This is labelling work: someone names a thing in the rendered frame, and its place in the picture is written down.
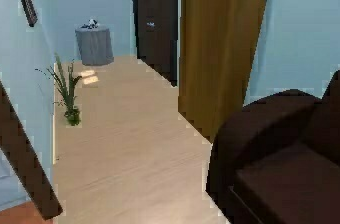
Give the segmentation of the dark framed wall picture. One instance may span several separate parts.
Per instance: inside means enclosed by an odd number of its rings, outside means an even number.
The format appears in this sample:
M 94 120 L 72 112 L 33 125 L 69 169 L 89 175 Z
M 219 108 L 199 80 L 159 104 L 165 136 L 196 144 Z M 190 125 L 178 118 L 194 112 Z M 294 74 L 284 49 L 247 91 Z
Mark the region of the dark framed wall picture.
M 22 7 L 30 27 L 34 27 L 38 21 L 37 12 L 32 0 L 21 0 Z

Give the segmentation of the green house plant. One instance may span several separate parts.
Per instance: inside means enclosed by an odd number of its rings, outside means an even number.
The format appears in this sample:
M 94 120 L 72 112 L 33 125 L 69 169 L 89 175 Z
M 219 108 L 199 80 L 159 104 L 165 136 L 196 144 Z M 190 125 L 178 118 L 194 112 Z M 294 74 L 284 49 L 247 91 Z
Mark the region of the green house plant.
M 62 61 L 58 53 L 54 53 L 55 65 L 50 66 L 45 71 L 38 69 L 38 72 L 44 74 L 48 79 L 53 80 L 56 90 L 61 95 L 60 101 L 55 101 L 55 104 L 65 108 L 64 117 L 70 126 L 77 126 L 81 122 L 80 109 L 75 105 L 77 96 L 75 89 L 81 81 L 81 75 L 74 75 L 74 62 L 71 62 L 67 71 L 64 71 Z

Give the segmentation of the dark brown door frame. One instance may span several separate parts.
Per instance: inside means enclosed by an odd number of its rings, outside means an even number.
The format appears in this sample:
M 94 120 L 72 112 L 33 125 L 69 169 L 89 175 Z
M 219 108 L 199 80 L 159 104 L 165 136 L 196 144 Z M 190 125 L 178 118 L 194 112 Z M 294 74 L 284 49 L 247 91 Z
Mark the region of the dark brown door frame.
M 0 149 L 44 220 L 63 208 L 0 80 Z

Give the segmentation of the dark brown room door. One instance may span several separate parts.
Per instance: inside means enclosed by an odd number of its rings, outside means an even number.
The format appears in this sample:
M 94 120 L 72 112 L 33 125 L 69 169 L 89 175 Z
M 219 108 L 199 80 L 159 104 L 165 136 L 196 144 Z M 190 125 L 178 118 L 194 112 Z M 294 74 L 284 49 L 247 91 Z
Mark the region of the dark brown room door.
M 176 86 L 178 0 L 132 1 L 137 57 Z

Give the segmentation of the dark brown sofa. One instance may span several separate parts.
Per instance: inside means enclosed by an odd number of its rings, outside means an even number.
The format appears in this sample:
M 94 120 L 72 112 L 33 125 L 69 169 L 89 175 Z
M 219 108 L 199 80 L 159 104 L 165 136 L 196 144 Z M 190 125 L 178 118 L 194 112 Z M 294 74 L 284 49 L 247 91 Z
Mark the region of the dark brown sofa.
M 235 112 L 212 145 L 206 192 L 231 224 L 340 224 L 340 70 Z

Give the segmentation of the grey bin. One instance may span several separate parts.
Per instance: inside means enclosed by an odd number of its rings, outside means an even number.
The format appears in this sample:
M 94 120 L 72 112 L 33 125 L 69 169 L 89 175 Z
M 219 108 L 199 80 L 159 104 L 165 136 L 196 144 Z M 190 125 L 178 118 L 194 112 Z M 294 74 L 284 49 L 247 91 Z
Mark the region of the grey bin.
M 109 28 L 90 19 L 75 29 L 75 35 L 83 65 L 104 66 L 114 61 Z

